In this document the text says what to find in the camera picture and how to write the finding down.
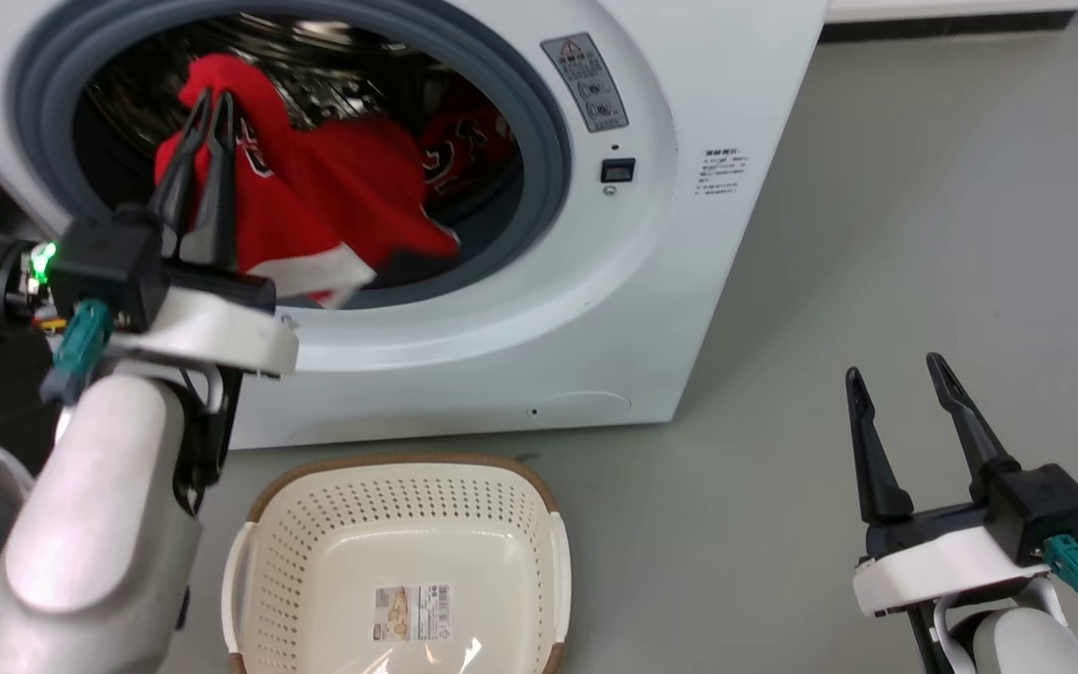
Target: plastic basket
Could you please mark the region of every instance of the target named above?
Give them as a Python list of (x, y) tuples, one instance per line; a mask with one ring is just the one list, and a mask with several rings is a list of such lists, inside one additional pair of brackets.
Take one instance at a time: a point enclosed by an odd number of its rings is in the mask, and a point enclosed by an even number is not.
[(222, 603), (236, 673), (553, 674), (568, 535), (542, 479), (501, 457), (307, 465), (253, 505)]

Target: black baseboard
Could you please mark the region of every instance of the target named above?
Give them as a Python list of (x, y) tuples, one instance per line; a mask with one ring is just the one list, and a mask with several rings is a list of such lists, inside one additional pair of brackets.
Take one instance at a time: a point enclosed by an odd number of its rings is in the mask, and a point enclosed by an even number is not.
[(1035, 32), (1062, 30), (1078, 12), (1033, 12), (989, 14), (982, 17), (899, 18), (889, 22), (859, 22), (826, 25), (819, 43), (871, 42), (876, 39), (951, 38), (954, 35)]

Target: warning label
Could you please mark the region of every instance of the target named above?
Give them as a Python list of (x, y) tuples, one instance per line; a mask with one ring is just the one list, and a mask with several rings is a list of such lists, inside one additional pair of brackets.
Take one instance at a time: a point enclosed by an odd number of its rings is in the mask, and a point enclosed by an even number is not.
[(630, 124), (610, 69), (590, 33), (549, 39), (542, 47), (577, 99), (590, 133), (610, 132)]
[(374, 642), (452, 638), (452, 586), (397, 586), (373, 593)]
[(731, 195), (740, 191), (740, 180), (748, 170), (748, 156), (737, 148), (706, 150), (697, 170), (694, 196)]

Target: gray rubber gasket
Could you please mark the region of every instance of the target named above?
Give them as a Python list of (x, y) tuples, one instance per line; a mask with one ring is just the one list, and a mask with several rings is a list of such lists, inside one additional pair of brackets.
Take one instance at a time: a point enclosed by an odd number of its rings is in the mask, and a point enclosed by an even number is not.
[(347, 308), (423, 302), (498, 272), (526, 251), (564, 207), (571, 148), (564, 113), (526, 59), (474, 17), (442, 0), (75, 0), (18, 51), (9, 114), (18, 146), (69, 212), (107, 217), (74, 156), (78, 96), (110, 57), (177, 25), (239, 12), (333, 17), (419, 47), (483, 91), (510, 123), (522, 154), (522, 197), (506, 230), (465, 264), (410, 286), (365, 290)]

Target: sticker on basket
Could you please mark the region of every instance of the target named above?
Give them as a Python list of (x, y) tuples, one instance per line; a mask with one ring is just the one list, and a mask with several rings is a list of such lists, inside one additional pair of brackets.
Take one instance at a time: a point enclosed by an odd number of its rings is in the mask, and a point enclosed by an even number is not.
[(452, 586), (377, 588), (374, 642), (445, 642), (452, 638)]

